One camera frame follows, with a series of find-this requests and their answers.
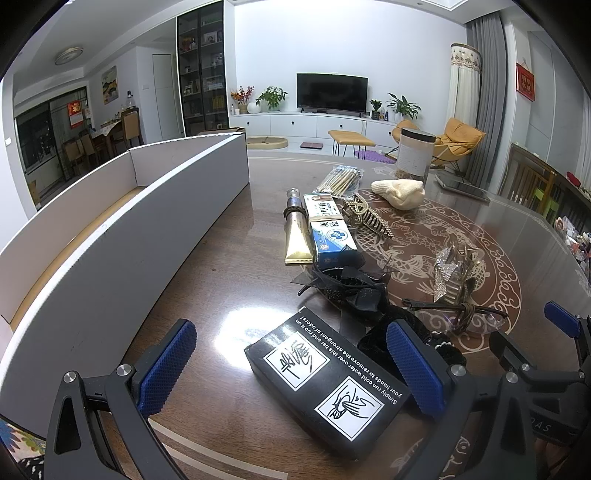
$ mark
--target cardboard box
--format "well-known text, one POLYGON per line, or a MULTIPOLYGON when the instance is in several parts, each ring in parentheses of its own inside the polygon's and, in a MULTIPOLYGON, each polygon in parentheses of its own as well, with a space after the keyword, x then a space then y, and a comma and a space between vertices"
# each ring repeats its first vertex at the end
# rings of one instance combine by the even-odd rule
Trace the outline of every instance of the cardboard box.
POLYGON ((331 195, 325 193, 307 194, 304 195, 304 203, 306 204, 309 223, 320 220, 343 219, 343 215, 331 195))
POLYGON ((366 456, 408 388, 304 307, 245 348, 252 370, 331 451, 366 456))
POLYGON ((357 250, 344 220, 312 222, 310 233, 316 249, 316 262, 321 270, 339 267, 339 253, 345 247, 357 250))

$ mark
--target armchair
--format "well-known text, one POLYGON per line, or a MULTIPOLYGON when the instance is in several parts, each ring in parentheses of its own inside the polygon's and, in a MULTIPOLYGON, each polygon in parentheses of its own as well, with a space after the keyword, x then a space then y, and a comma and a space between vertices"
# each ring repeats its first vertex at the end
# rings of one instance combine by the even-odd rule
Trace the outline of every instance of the armchair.
MULTIPOLYGON (((400 143, 403 128, 418 129, 410 120, 402 120, 392 130, 392 137, 397 143, 400 143)), ((435 141, 433 164, 445 165, 445 162, 458 161, 471 153, 485 135, 486 133, 460 122, 457 118, 450 118, 445 126, 445 133, 438 135, 435 141)))

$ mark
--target table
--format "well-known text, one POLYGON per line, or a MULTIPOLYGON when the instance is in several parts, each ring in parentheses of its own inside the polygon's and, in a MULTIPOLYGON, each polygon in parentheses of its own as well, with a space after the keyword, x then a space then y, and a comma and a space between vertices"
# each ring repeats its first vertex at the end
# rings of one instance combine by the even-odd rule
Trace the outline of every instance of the table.
MULTIPOLYGON (((428 422, 403 410, 369 458, 348 462, 331 456, 269 394, 244 357, 244 347, 304 305, 337 331, 340 329, 340 312, 322 295, 313 289, 302 297, 296 295, 300 286, 290 281, 301 267, 285 266, 283 262, 285 192, 290 187, 312 191, 336 164, 333 160, 318 155, 256 152, 249 162, 250 185, 187 258, 126 354, 125 360, 134 362, 180 317, 195 323, 197 348, 164 410, 151 420, 190 479, 234 478, 228 474, 243 479, 391 479, 428 434, 428 422)), ((347 163, 364 169, 364 189, 394 173, 391 166, 370 161, 348 158, 347 163)), ((526 354, 539 368, 577 369, 574 343, 545 320, 543 306, 555 300, 573 313, 587 314, 591 290, 550 226, 538 214, 497 196, 491 196, 487 205, 446 192, 433 182, 433 175, 427 198, 427 211, 433 210, 435 216, 449 221, 434 227, 440 233, 449 225, 463 224, 466 231, 473 232, 472 239, 479 238, 481 244, 492 241, 487 260, 499 262, 499 268, 494 270, 487 263, 486 273, 502 271, 506 276, 512 269, 517 274, 518 279, 509 282, 519 285, 509 304, 514 315, 511 335, 526 354)), ((409 245, 393 249, 401 252, 388 251, 404 259, 423 255, 426 262, 427 246, 422 241, 417 236, 409 245)), ((384 249, 385 245, 378 243, 374 248, 384 249)), ((398 291, 409 296, 413 285, 414 297, 421 299, 421 282, 409 272, 407 266, 406 278, 390 282, 393 300, 398 291), (402 280, 411 281, 404 291, 402 280)), ((466 343, 464 349, 471 372, 502 372, 485 343, 466 343)), ((470 431, 466 432, 446 475, 457 468, 456 464, 465 462, 472 441, 470 431)), ((128 460, 123 458, 122 464, 129 468, 128 460)))
POLYGON ((115 146, 113 145, 113 129, 117 126, 119 127, 118 129, 123 128, 121 120, 117 120, 116 122, 112 122, 109 125, 105 125, 104 127, 101 127, 100 130, 95 131, 95 132, 91 132, 91 134, 90 134, 90 136, 93 139, 97 138, 101 135, 103 135, 105 137, 105 143, 107 145, 107 151, 109 152, 109 158, 115 158, 116 149, 115 149, 115 146))

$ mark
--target white cabinet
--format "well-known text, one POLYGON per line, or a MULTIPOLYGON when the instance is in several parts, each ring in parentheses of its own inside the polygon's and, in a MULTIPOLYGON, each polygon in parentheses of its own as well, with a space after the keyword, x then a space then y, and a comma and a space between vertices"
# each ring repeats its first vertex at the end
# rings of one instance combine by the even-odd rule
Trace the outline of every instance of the white cabinet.
POLYGON ((278 137, 316 136, 316 117, 314 115, 269 115, 271 135, 278 137))
POLYGON ((249 137, 264 137, 271 135, 269 115, 234 115, 230 116, 230 127, 246 129, 249 137))
POLYGON ((371 141, 375 142, 376 145, 383 147, 397 147, 398 144, 392 138, 392 130, 396 125, 378 122, 368 122, 367 129, 365 130, 365 136, 371 141))
POLYGON ((342 118, 338 116, 317 117, 316 137, 332 139, 329 130, 344 130, 363 133, 363 121, 357 118, 342 118))

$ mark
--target glass cabinet door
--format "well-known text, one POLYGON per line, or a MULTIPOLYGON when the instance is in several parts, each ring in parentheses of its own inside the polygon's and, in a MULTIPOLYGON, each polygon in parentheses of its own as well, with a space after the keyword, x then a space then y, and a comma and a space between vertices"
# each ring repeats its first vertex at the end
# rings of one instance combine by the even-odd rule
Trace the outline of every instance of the glass cabinet door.
POLYGON ((178 75, 187 136, 227 128, 223 2, 178 18, 178 75))
POLYGON ((228 127, 226 74, 223 48, 223 2, 199 9, 203 109, 207 130, 228 127))

